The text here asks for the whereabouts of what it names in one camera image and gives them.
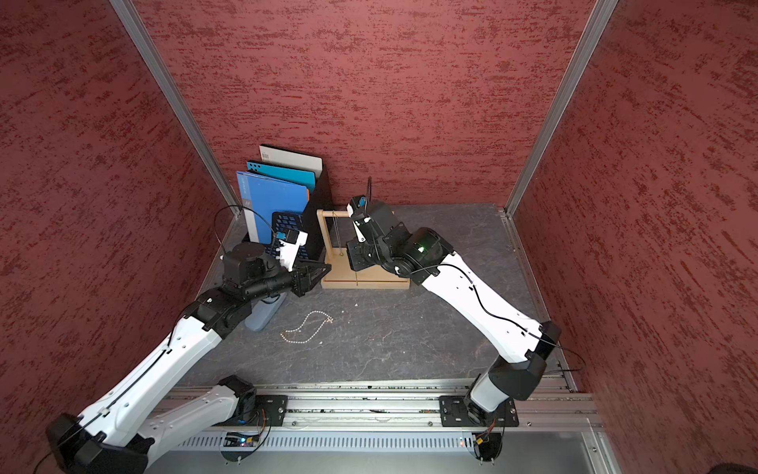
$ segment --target blue folder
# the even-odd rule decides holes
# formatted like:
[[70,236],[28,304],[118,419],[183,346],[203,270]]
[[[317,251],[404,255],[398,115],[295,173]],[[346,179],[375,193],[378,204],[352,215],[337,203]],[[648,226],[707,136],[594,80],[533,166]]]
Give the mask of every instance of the blue folder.
[[275,177],[280,180],[289,181],[290,183],[302,184],[311,193],[316,188],[316,175],[313,171],[293,170],[292,168],[283,168],[281,166],[257,162],[247,162],[247,171]]
[[[308,188],[301,184],[245,171],[237,172],[237,183],[243,205],[262,215],[269,224],[272,224],[271,215],[274,212],[300,213],[308,204]],[[257,234],[258,242],[271,243],[271,229],[257,215],[251,222],[250,214],[245,211],[250,240],[255,242],[254,234]]]

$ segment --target light blue folder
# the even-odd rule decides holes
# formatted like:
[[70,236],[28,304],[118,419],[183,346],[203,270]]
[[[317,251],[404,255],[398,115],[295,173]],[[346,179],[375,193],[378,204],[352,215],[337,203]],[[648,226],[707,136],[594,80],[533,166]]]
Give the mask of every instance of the light blue folder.
[[247,171],[275,177],[280,180],[289,181],[290,183],[302,184],[311,193],[316,188],[316,175],[313,174],[313,171],[293,170],[292,168],[282,168],[281,166],[266,165],[265,163],[258,162],[247,162]]

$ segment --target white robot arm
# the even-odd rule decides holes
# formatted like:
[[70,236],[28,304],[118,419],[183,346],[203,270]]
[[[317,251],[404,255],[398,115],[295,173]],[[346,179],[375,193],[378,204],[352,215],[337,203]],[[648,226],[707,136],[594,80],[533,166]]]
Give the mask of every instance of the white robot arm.
[[51,450],[64,472],[140,473],[211,425],[252,418],[255,389],[234,376],[201,397],[149,416],[179,379],[250,315],[253,303],[285,291],[303,296],[329,272],[330,265],[294,261],[307,234],[288,231],[277,237],[283,248],[276,258],[260,243],[241,243],[226,252],[220,287],[189,304],[172,332],[106,395],[79,416],[63,414],[49,425]]
[[[421,228],[410,234],[383,202],[357,196],[348,212],[358,236],[347,244],[353,270],[381,265],[411,278],[463,314],[497,348],[500,356],[464,400],[470,425],[485,426],[510,397],[525,400],[537,387],[560,330],[508,304],[436,232]],[[185,308],[171,334],[106,395],[79,416],[61,415],[48,427],[52,452],[64,472],[138,474],[210,425],[248,421],[255,389],[234,376],[202,397],[149,416],[179,379],[250,314],[254,302],[284,291],[302,296],[330,269],[295,261],[304,233],[277,237],[281,249],[276,258],[259,243],[241,243],[224,254],[224,284]]]
[[447,301],[497,348],[500,357],[477,378],[465,399],[469,419],[481,425],[512,397],[526,400],[537,387],[560,329],[519,312],[487,286],[437,232],[410,234],[381,201],[356,196],[347,206],[358,237],[347,243],[350,268],[380,265]]

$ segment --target wooden frame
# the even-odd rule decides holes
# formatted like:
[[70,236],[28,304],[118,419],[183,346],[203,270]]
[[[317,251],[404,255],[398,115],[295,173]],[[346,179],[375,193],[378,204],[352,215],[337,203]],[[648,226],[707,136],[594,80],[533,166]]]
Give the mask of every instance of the wooden frame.
[[389,273],[378,265],[354,272],[350,269],[347,259],[347,249],[332,247],[326,218],[348,218],[347,211],[316,211],[318,225],[321,227],[321,236],[324,238],[324,247],[327,255],[324,262],[332,265],[332,269],[321,279],[321,287],[327,290],[348,290],[361,288],[364,290],[407,290],[411,286],[408,278],[401,278]]

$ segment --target black bracket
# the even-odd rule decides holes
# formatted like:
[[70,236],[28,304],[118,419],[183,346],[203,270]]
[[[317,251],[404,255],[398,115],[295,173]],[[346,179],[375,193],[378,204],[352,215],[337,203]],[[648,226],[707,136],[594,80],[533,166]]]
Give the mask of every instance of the black bracket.
[[[449,395],[443,395],[440,397],[440,418],[442,419],[442,426],[455,426],[471,428],[476,426],[468,418],[468,409],[463,403],[464,397],[451,397]],[[481,431],[486,430],[495,420],[495,426],[506,426],[514,428],[518,426],[518,414],[516,413],[516,407],[513,403],[513,399],[502,402],[492,413],[485,414],[485,423],[482,426],[476,426],[482,428]]]
[[[252,409],[252,412],[255,413],[257,411],[258,413],[261,412],[261,410],[264,411],[266,414],[266,426],[282,426],[284,423],[284,416],[287,414],[287,396],[286,395],[256,395],[255,396],[255,408]],[[254,428],[255,425],[252,423],[246,423],[241,422],[242,420],[237,417],[233,416],[232,418],[229,418],[225,422],[218,423],[216,426],[229,426],[234,427],[238,431],[240,429],[244,428]],[[258,426],[263,425],[263,417],[258,416],[256,423]]]

